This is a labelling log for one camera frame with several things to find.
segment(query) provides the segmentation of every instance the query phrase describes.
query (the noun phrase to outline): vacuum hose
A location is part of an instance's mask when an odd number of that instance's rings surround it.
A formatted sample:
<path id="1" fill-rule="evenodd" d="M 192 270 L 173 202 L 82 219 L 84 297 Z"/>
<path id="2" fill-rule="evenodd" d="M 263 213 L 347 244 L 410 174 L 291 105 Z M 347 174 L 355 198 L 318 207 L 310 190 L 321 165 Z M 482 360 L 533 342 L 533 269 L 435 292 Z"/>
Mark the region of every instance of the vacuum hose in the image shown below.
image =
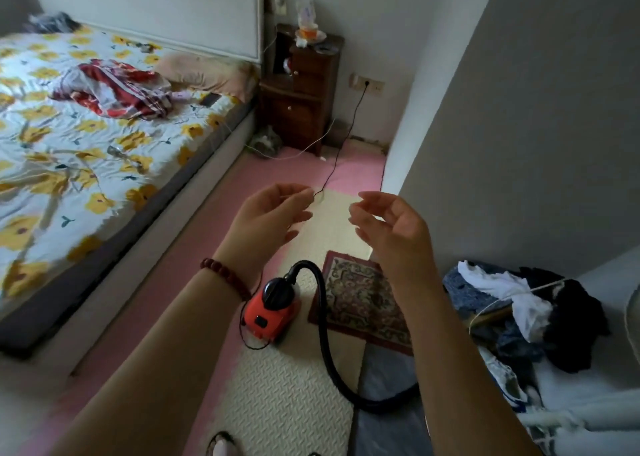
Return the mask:
<path id="1" fill-rule="evenodd" d="M 340 374 L 335 368 L 333 359 L 331 357 L 331 350 L 329 349 L 329 337 L 327 334 L 326 325 L 326 313 L 327 313 L 327 301 L 326 301 L 326 287 L 324 285 L 324 277 L 322 272 L 311 261 L 299 261 L 292 266 L 289 273 L 285 275 L 285 279 L 289 279 L 291 283 L 296 282 L 296 276 L 302 269 L 310 270 L 316 277 L 318 285 L 318 333 L 320 335 L 320 349 L 322 350 L 322 358 L 324 360 L 324 366 L 329 373 L 329 377 L 333 381 L 333 385 L 338 389 L 338 392 L 342 394 L 345 399 L 354 405 L 356 409 L 360 409 L 365 412 L 371 412 L 373 414 L 384 414 L 388 412 L 394 412 L 400 409 L 402 406 L 410 402 L 412 399 L 420 395 L 420 389 L 416 383 L 412 387 L 400 392 L 399 394 L 389 397 L 384 400 L 369 400 L 359 396 L 353 392 L 347 384 L 344 383 Z"/>

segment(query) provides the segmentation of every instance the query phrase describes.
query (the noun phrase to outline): rug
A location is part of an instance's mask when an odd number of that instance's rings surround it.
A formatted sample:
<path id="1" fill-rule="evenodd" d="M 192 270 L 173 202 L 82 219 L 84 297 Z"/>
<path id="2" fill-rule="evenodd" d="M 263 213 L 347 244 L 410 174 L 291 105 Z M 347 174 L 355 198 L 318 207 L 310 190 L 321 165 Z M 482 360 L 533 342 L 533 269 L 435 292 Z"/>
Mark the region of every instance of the rug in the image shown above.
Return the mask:
<path id="1" fill-rule="evenodd" d="M 338 252 L 327 252 L 327 325 L 381 347 L 413 355 L 409 329 L 380 265 Z M 308 321 L 317 324 L 317 291 Z"/>
<path id="2" fill-rule="evenodd" d="M 371 249 L 348 222 L 348 207 L 357 197 L 324 190 L 280 261 L 277 275 L 286 274 L 301 259 L 320 265 L 326 252 L 341 249 L 367 257 Z M 316 282 L 303 270 L 298 275 L 302 310 L 307 313 Z M 357 389 L 365 342 L 338 332 L 329 333 L 333 360 L 345 383 Z M 333 386 L 322 360 L 317 327 L 298 316 L 277 346 L 240 351 L 212 425 L 201 440 L 226 430 L 250 456 L 344 456 L 349 445 L 353 406 Z"/>

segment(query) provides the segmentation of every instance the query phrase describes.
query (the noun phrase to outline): red vacuum cleaner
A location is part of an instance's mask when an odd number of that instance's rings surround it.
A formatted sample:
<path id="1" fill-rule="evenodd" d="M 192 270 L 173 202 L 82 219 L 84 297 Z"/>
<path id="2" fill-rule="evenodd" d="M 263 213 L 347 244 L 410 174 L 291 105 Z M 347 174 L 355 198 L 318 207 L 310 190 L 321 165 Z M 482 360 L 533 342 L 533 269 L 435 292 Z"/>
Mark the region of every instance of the red vacuum cleaner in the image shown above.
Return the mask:
<path id="1" fill-rule="evenodd" d="M 266 348 L 270 343 L 279 341 L 280 338 L 285 335 L 285 329 L 300 312 L 302 303 L 300 300 L 300 289 L 298 288 L 298 284 L 296 284 L 296 277 L 302 269 L 310 270 L 316 278 L 318 286 L 318 334 L 320 336 L 320 349 L 326 371 L 340 394 L 357 409 L 374 414 L 396 411 L 412 399 L 418 397 L 420 391 L 416 383 L 407 390 L 388 399 L 368 400 L 353 392 L 347 384 L 344 383 L 342 378 L 340 378 L 340 374 L 335 368 L 329 349 L 324 278 L 322 271 L 311 261 L 296 262 L 284 277 L 271 279 L 264 286 L 262 292 L 257 293 L 246 304 L 243 314 L 241 315 L 241 324 L 246 326 L 256 338 L 267 342 L 262 347 L 253 349 Z"/>

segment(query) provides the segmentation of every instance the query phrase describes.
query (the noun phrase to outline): black cable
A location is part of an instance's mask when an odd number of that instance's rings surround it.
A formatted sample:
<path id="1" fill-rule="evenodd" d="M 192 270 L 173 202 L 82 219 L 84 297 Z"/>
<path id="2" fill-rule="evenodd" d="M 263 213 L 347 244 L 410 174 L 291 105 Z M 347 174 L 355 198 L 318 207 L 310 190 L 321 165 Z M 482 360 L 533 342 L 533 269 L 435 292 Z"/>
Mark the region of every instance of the black cable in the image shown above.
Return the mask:
<path id="1" fill-rule="evenodd" d="M 400 409 L 402 406 L 410 402 L 412 399 L 420 396 L 420 388 L 418 383 L 409 387 L 408 389 L 389 397 L 384 400 L 369 400 L 361 397 L 353 392 L 347 384 L 344 383 L 340 377 L 338 370 L 333 363 L 331 357 L 331 349 L 329 347 L 329 336 L 327 334 L 327 321 L 326 313 L 328 310 L 326 301 L 326 287 L 324 285 L 324 277 L 322 272 L 311 261 L 298 261 L 289 270 L 289 273 L 285 275 L 285 279 L 294 284 L 296 282 L 296 276 L 302 269 L 308 269 L 312 272 L 316 278 L 318 285 L 318 334 L 320 336 L 320 349 L 322 351 L 322 358 L 324 360 L 324 366 L 329 373 L 329 377 L 333 382 L 333 385 L 338 389 L 338 392 L 342 394 L 345 399 L 354 405 L 356 409 L 361 409 L 365 412 L 371 412 L 373 414 L 384 414 L 387 412 L 394 412 Z"/>
<path id="2" fill-rule="evenodd" d="M 258 286 L 255 288 L 255 290 L 252 292 L 252 297 L 255 296 L 255 293 L 258 292 L 258 290 L 260 289 L 260 286 L 262 285 L 262 274 L 264 272 L 260 272 L 260 281 L 258 281 Z M 244 334 L 242 332 L 242 321 L 244 320 L 244 308 L 246 308 L 246 305 L 249 301 L 245 301 L 242 309 L 240 310 L 240 321 L 238 322 L 238 331 L 240 331 L 240 339 L 242 340 L 243 344 L 245 347 L 249 348 L 249 350 L 254 350 L 254 351 L 259 351 L 259 350 L 264 350 L 266 347 L 268 347 L 271 344 L 271 341 L 268 341 L 266 345 L 262 345 L 261 347 L 250 347 L 249 345 L 246 344 L 246 340 L 244 339 Z"/>
<path id="3" fill-rule="evenodd" d="M 342 144 L 340 144 L 340 147 L 338 148 L 338 154 L 335 155 L 335 162 L 333 163 L 333 169 L 331 170 L 331 173 L 329 174 L 326 181 L 324 182 L 324 185 L 322 185 L 322 188 L 320 189 L 320 191 L 314 194 L 314 198 L 316 198 L 318 194 L 324 191 L 324 187 L 327 185 L 327 183 L 329 183 L 329 180 L 331 179 L 331 177 L 333 176 L 333 173 L 335 172 L 335 167 L 338 165 L 338 157 L 340 156 L 340 152 L 342 151 L 342 146 L 344 146 L 344 143 L 347 142 L 347 139 L 349 139 L 349 136 L 351 135 L 351 130 L 353 129 L 353 126 L 356 123 L 356 112 L 358 112 L 358 107 L 362 103 L 362 99 L 364 98 L 364 94 L 367 92 L 368 87 L 369 87 L 369 81 L 364 82 L 364 90 L 362 91 L 362 96 L 360 97 L 360 100 L 358 101 L 356 108 L 353 110 L 353 119 L 351 120 L 351 127 L 349 128 L 349 132 L 347 132 L 347 136 L 344 138 L 344 140 L 342 141 Z"/>

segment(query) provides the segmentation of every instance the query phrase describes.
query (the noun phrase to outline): pink floor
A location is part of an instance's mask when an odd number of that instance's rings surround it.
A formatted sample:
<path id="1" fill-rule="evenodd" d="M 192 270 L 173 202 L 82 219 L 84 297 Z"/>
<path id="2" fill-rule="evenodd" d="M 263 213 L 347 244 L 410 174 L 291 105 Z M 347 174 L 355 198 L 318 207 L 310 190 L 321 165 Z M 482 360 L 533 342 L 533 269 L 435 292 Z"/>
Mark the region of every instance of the pink floor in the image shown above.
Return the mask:
<path id="1" fill-rule="evenodd" d="M 285 148 L 281 157 L 295 153 L 297 151 Z M 236 210 L 247 196 L 274 182 L 298 182 L 320 187 L 333 167 L 333 158 L 323 161 L 310 153 L 286 161 L 262 160 L 255 156 L 244 156 L 239 161 L 241 167 L 235 167 L 231 173 L 233 176 L 225 177 L 224 184 L 209 195 L 129 305 L 89 353 L 51 415 L 20 451 L 21 456 L 43 455 L 48 452 L 71 420 L 129 356 L 182 286 L 196 272 L 202 258 L 212 255 Z M 348 141 L 326 188 L 352 195 L 363 190 L 379 190 L 384 161 L 385 158 L 380 153 L 363 150 L 359 144 Z M 336 215 L 341 214 L 348 213 L 336 212 Z M 283 252 L 278 252 L 276 258 L 271 259 L 265 267 L 265 281 L 273 277 L 282 255 Z M 203 431 L 209 424 L 219 399 L 220 389 L 233 371 L 240 347 L 236 326 L 232 325 L 191 431 L 185 456 L 196 454 Z"/>

